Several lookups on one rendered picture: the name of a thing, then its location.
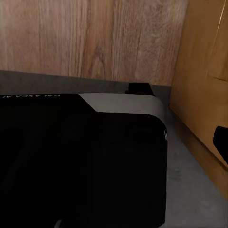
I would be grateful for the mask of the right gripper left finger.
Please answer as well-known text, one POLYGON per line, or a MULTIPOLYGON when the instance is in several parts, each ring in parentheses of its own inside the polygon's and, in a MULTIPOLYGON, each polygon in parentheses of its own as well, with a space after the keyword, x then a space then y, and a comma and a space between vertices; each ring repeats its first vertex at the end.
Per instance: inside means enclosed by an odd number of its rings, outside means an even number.
POLYGON ((25 144, 20 126, 0 132, 0 183, 25 144))

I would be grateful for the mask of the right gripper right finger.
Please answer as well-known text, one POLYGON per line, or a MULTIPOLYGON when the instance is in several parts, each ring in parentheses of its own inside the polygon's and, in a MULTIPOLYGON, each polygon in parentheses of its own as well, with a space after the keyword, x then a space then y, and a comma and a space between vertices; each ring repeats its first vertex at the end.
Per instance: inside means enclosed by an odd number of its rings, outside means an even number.
POLYGON ((228 128, 222 126, 216 128, 213 144, 228 165, 228 128))

